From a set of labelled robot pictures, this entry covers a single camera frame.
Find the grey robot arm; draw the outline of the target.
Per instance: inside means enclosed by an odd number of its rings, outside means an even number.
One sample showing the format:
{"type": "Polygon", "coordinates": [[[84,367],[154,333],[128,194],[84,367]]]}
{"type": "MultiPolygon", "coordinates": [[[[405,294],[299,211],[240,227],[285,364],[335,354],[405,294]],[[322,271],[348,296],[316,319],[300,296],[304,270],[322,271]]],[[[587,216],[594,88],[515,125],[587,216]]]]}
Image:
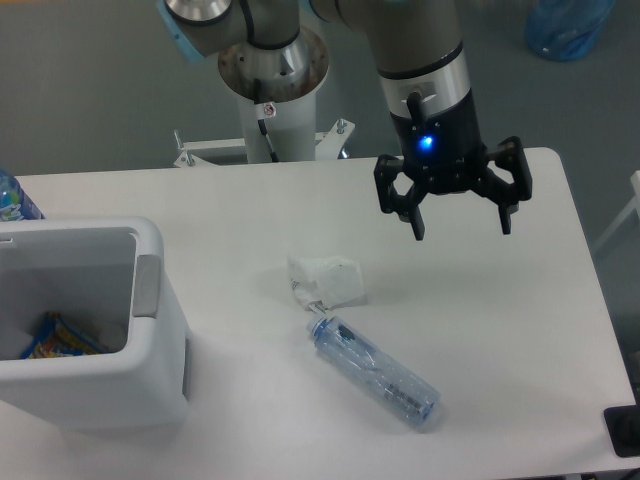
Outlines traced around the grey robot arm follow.
{"type": "MultiPolygon", "coordinates": [[[[316,158],[315,93],[326,46],[302,25],[296,1],[160,1],[160,18],[184,57],[218,59],[241,106],[247,158],[316,158]]],[[[495,203],[504,234],[532,196],[519,138],[482,142],[455,5],[450,1],[314,1],[312,12],[362,33],[371,50],[401,153],[377,159],[380,209],[424,236],[429,195],[472,191],[495,203]]]]}

